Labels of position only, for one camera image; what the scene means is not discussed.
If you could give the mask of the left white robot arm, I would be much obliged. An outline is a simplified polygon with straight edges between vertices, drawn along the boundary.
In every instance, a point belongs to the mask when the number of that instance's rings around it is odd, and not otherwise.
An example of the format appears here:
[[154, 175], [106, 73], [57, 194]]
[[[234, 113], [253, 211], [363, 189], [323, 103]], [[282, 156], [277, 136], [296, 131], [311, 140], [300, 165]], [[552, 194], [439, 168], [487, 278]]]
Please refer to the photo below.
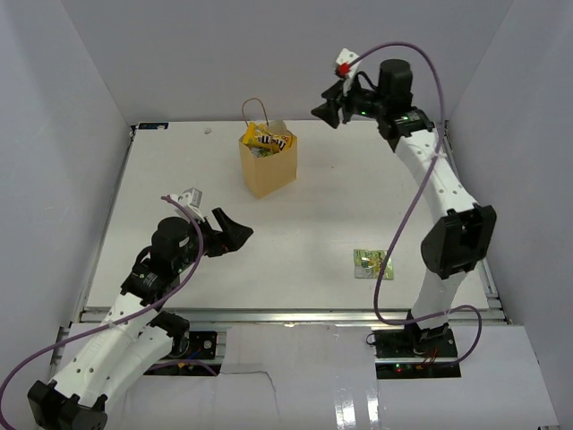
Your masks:
[[117, 397], [160, 359], [187, 351], [189, 323], [164, 311], [167, 297], [189, 280], [199, 258], [236, 252], [253, 234], [222, 209], [212, 213], [218, 228], [190, 210], [158, 223], [98, 331], [49, 382], [30, 388], [28, 401], [39, 427], [104, 428]]

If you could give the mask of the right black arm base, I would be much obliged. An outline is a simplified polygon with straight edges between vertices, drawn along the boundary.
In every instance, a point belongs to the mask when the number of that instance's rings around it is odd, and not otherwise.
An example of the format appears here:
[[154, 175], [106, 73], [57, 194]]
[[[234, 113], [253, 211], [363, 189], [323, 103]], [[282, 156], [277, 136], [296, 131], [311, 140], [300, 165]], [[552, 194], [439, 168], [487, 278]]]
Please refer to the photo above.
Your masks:
[[451, 329], [441, 338], [414, 344], [403, 330], [369, 333], [365, 342], [374, 348], [378, 380], [460, 378], [458, 349]]

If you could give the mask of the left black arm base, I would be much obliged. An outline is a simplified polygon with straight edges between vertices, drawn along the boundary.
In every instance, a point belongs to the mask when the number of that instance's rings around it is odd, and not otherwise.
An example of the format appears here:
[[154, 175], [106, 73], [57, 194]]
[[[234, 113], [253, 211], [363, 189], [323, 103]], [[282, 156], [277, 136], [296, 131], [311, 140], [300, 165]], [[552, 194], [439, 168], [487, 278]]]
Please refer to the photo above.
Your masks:
[[215, 331], [187, 331], [174, 337], [170, 352], [162, 360], [211, 360], [216, 357], [217, 344]]

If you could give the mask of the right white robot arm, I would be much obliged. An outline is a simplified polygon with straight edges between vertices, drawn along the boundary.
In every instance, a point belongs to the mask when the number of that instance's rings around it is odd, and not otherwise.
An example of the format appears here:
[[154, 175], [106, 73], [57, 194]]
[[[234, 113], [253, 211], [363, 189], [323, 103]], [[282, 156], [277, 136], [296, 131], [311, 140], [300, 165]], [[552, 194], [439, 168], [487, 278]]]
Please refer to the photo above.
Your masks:
[[376, 86], [359, 82], [359, 63], [350, 55], [336, 61], [339, 81], [322, 93], [312, 114], [333, 128], [352, 116], [373, 119], [381, 137], [419, 186], [433, 226], [420, 249], [426, 272], [415, 304], [402, 323], [406, 350], [425, 357], [449, 328], [449, 312], [460, 285], [484, 259], [497, 215], [462, 186], [440, 149], [437, 126], [412, 103], [413, 74], [407, 61], [385, 60]]

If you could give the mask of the yellow snack bar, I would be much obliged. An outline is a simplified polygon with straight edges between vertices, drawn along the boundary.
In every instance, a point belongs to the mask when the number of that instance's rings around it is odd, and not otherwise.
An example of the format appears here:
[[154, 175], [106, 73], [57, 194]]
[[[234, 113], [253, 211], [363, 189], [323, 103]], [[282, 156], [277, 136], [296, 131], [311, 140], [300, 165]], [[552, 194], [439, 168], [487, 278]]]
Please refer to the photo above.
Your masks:
[[249, 123], [242, 139], [242, 143], [249, 147], [268, 149], [271, 145], [271, 141], [267, 126], [263, 123]]

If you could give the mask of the yellow M&M candy pack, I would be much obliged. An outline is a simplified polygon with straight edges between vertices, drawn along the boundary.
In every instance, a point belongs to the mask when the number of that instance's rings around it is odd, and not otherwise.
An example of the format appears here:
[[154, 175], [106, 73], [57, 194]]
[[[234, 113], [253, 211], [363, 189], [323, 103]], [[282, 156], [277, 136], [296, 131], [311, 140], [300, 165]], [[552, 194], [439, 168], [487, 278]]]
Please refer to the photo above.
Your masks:
[[255, 134], [252, 145], [271, 153], [280, 153], [290, 149], [294, 139], [292, 134]]

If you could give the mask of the green Himalaya sachet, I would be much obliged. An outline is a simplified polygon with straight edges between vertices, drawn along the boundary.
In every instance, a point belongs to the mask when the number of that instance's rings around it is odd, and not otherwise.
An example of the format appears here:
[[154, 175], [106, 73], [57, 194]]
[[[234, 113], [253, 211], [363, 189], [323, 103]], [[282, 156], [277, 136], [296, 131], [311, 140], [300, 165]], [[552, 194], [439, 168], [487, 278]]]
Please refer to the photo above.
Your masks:
[[355, 249], [353, 251], [355, 278], [377, 279], [386, 254], [386, 250]]
[[255, 158], [267, 158], [273, 155], [273, 151], [266, 148], [252, 148], [251, 153]]

